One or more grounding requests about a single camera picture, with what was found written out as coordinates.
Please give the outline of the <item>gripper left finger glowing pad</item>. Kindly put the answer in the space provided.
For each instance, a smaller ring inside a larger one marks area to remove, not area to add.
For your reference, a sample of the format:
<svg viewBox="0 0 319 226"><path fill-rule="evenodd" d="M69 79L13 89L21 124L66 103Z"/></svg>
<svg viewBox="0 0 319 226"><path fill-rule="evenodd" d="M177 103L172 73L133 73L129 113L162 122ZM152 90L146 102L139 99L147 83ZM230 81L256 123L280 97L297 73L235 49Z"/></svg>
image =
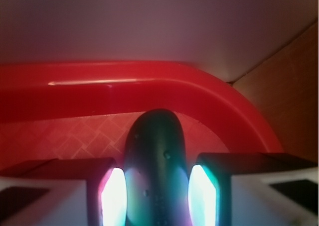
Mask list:
<svg viewBox="0 0 319 226"><path fill-rule="evenodd" d="M29 160L0 172L3 226L123 226L126 209L112 158Z"/></svg>

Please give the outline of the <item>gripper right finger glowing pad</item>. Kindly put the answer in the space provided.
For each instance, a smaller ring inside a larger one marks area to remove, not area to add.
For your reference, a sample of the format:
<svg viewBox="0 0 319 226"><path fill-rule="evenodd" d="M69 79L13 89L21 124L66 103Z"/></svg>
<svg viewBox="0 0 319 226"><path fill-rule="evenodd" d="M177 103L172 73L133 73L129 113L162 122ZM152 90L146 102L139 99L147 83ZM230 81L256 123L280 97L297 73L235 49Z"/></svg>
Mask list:
<svg viewBox="0 0 319 226"><path fill-rule="evenodd" d="M316 226L318 165L286 153L202 153L189 179L195 226Z"/></svg>

